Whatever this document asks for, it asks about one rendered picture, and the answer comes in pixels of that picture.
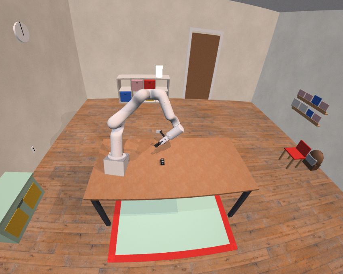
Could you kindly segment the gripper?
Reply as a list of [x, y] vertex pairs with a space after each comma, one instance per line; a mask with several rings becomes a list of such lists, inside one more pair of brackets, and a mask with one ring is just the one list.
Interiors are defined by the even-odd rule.
[[155, 148], [157, 148], [160, 144], [163, 145], [164, 143], [166, 143], [168, 140], [170, 140], [167, 135], [165, 137], [163, 137], [157, 144], [155, 144]]

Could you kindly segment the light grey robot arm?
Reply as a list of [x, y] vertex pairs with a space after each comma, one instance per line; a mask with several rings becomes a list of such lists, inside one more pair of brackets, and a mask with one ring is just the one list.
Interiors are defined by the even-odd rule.
[[109, 152], [108, 155], [109, 159], [120, 160], [126, 157], [126, 154], [123, 153], [122, 146], [122, 134], [125, 126], [125, 119], [128, 118], [145, 100], [159, 101], [166, 119], [173, 125], [173, 129], [166, 133], [170, 140], [184, 132], [184, 128], [180, 124], [179, 119], [175, 116], [169, 98], [164, 90], [140, 89], [121, 110], [115, 113], [107, 121], [108, 127], [112, 129], [110, 135], [111, 152]]

